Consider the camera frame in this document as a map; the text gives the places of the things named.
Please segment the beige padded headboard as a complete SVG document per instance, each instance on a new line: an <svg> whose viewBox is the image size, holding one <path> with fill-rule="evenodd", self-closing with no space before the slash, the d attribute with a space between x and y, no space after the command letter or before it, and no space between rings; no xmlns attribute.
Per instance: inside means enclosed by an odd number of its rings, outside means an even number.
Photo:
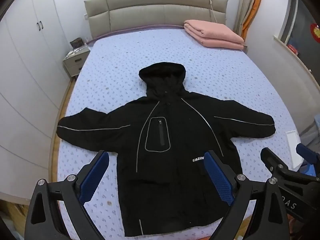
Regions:
<svg viewBox="0 0 320 240"><path fill-rule="evenodd" d="M209 0L85 0L93 39L140 27L210 21Z"/></svg>

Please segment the white wardrobe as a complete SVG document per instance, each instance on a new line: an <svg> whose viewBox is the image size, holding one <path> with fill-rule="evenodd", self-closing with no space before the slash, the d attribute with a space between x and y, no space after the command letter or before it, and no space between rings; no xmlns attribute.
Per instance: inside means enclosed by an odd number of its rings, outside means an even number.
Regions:
<svg viewBox="0 0 320 240"><path fill-rule="evenodd" d="M14 0L1 19L1 199L28 204L49 176L69 45L54 0Z"/></svg>

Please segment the red window decoration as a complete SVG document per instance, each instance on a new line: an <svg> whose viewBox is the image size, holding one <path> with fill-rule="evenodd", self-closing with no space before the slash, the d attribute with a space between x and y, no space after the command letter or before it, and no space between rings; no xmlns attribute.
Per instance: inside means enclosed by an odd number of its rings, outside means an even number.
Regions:
<svg viewBox="0 0 320 240"><path fill-rule="evenodd" d="M320 28L319 28L319 26L317 24L312 23L310 25L310 33L313 36L313 39L316 42L320 43Z"/></svg>

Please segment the brown patterned bag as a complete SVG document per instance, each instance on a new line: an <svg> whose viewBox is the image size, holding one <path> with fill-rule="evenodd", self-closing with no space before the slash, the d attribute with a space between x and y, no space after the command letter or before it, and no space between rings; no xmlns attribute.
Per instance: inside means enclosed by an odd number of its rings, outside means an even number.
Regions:
<svg viewBox="0 0 320 240"><path fill-rule="evenodd" d="M72 46L73 49L77 49L77 48L80 48L81 46L83 46L84 42L83 42L82 38L78 37L78 38L72 40L70 42L70 45Z"/></svg>

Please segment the floral quilted bed cover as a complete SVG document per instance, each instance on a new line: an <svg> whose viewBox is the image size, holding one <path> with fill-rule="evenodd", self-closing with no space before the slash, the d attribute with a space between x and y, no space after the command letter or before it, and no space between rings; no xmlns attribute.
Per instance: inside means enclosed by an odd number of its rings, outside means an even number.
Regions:
<svg viewBox="0 0 320 240"><path fill-rule="evenodd" d="M91 48L57 125L58 178L106 150L109 167L85 204L105 239L201 239L228 209L204 153L264 181L261 149L291 165L293 130L279 94L244 52L203 47L182 29L114 35Z"/></svg>

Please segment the white tray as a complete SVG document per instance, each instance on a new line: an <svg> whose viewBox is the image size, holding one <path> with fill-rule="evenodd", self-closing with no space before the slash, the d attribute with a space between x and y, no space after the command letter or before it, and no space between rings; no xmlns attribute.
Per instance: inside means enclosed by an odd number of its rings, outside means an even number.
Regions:
<svg viewBox="0 0 320 240"><path fill-rule="evenodd" d="M296 130L286 132L286 137L291 154L292 170L298 171L304 160L296 151L297 145L300 144L300 137Z"/></svg>

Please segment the folded pink blanket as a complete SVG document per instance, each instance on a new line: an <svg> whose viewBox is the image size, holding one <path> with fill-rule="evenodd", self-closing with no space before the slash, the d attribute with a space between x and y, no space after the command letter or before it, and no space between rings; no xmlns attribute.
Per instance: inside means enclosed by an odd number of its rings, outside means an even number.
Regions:
<svg viewBox="0 0 320 240"><path fill-rule="evenodd" d="M244 49L244 39L224 24L201 20L186 20L183 27L191 37L204 47Z"/></svg>

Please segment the dark window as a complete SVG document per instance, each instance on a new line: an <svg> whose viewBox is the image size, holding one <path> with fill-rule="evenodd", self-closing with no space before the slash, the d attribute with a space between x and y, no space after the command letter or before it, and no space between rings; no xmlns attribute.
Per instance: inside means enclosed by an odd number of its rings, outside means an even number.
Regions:
<svg viewBox="0 0 320 240"><path fill-rule="evenodd" d="M310 25L316 24L302 0L289 0L279 39L308 68L319 82L319 43L310 33Z"/></svg>

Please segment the grey bedside table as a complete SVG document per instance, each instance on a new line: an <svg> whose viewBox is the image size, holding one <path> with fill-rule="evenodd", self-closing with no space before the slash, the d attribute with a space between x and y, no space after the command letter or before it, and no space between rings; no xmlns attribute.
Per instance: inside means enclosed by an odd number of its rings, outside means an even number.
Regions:
<svg viewBox="0 0 320 240"><path fill-rule="evenodd" d="M76 77L80 74L89 54L89 47L81 46L66 55L63 60L63 66L70 77Z"/></svg>

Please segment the blue plastic stool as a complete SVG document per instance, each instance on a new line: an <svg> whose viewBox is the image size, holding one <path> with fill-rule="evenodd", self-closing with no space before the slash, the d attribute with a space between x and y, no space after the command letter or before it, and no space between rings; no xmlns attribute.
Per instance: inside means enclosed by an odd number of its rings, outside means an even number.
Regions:
<svg viewBox="0 0 320 240"><path fill-rule="evenodd" d="M304 160L299 171L304 175L316 177L319 180L319 156L312 160Z"/></svg>

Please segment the black hooded jacket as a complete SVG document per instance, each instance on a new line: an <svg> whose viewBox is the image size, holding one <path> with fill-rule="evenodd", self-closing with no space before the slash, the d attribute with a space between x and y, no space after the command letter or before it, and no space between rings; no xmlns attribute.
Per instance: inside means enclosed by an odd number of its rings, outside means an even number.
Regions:
<svg viewBox="0 0 320 240"><path fill-rule="evenodd" d="M127 237L206 226L228 205L204 167L214 151L237 174L232 139L267 138L274 119L233 100L188 92L181 64L160 62L139 71L146 96L109 113L89 108L62 118L57 135L89 151L117 156L118 198Z"/></svg>

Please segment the beige and orange curtain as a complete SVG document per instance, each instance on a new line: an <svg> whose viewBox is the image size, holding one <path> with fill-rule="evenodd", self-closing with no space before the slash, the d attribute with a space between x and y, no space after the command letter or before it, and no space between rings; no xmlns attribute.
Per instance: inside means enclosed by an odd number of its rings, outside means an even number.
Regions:
<svg viewBox="0 0 320 240"><path fill-rule="evenodd" d="M234 32L244 40L247 37L248 30L258 12L261 0L240 0L236 15Z"/></svg>

